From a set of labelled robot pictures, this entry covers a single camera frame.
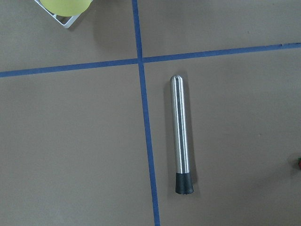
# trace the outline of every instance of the blue tape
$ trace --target blue tape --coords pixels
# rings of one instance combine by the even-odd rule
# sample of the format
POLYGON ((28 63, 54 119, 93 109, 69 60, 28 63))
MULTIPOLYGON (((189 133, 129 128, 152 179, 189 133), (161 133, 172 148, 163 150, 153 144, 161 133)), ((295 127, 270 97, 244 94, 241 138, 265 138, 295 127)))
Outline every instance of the blue tape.
POLYGON ((29 75, 29 74, 72 71, 72 70, 98 68, 98 67, 133 65, 133 64, 137 64, 137 63, 138 63, 137 59, 125 59, 125 60, 112 60, 112 61, 103 61, 103 62, 95 62, 95 63, 77 64, 77 65, 42 67, 42 68, 33 68, 33 69, 25 69, 25 70, 18 70, 18 71, 0 72, 0 78, 1 77, 20 76, 20 75, 29 75))
POLYGON ((137 47, 137 57, 138 57, 138 68, 139 68, 146 148, 147 148, 147 157, 148 157, 149 173, 150 173, 150 185, 151 185, 150 189, 151 189, 151 196, 152 196, 152 206, 153 206, 155 226, 160 226, 155 165, 154 165, 154 158, 153 158, 153 151, 152 151, 152 144, 151 144, 151 125, 150 125, 150 117, 149 117, 149 109, 148 109, 148 101, 147 101, 137 0, 132 0, 132 5, 133 5, 133 14, 134 14, 135 37, 136 37, 136 47, 137 47))
POLYGON ((232 48, 232 49, 213 50, 213 51, 204 51, 204 52, 195 52, 195 53, 173 54, 173 55, 165 55, 165 56, 151 56, 151 57, 144 57, 143 62, 151 63, 151 62, 181 60, 181 59, 190 59, 190 58, 198 58, 198 57, 213 57, 213 56, 221 56, 221 55, 229 55, 229 54, 262 52, 262 51, 280 50, 280 49, 288 49, 288 48, 301 48, 301 43, 287 43, 287 44, 270 45, 270 46, 232 48))

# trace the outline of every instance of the yellow lid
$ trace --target yellow lid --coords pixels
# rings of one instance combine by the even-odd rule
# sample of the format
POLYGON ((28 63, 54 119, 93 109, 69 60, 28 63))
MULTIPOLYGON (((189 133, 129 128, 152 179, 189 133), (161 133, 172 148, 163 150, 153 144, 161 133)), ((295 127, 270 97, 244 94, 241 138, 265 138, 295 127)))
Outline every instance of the yellow lid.
POLYGON ((50 12, 59 16, 74 16, 84 12, 91 0, 40 0, 50 12))

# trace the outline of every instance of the silver cylinder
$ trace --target silver cylinder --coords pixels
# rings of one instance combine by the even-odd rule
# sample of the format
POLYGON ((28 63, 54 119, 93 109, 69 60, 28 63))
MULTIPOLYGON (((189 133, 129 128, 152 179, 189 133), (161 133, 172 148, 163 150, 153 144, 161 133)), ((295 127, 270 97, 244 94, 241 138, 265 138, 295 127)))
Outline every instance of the silver cylinder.
POLYGON ((176 173, 189 173, 184 86, 183 79, 180 75, 171 77, 170 90, 174 124, 176 173))

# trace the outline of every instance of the white plastic basket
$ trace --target white plastic basket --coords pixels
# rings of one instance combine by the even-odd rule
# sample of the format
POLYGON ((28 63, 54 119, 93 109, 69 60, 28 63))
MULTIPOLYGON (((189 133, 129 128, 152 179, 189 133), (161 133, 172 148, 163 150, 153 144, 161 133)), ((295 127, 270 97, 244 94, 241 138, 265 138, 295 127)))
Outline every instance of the white plastic basket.
POLYGON ((76 19, 80 16, 80 14, 75 15, 75 16, 69 16, 69 17, 65 17, 65 16, 59 16, 56 14, 53 14, 51 12, 49 12, 39 0, 35 0, 36 3, 39 4, 39 6, 41 6, 46 12, 48 12, 49 15, 51 15, 60 25, 62 25, 64 28, 69 28, 74 21, 76 21, 76 19))

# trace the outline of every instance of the metal rod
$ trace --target metal rod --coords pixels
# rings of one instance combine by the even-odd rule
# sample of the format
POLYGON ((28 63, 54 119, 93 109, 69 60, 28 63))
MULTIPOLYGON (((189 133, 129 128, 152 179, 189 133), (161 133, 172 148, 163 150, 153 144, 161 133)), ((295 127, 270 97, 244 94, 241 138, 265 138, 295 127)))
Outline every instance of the metal rod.
POLYGON ((176 192, 190 194, 193 192, 193 186, 189 168, 184 85, 180 75, 175 75, 170 79, 170 90, 174 125, 176 192))

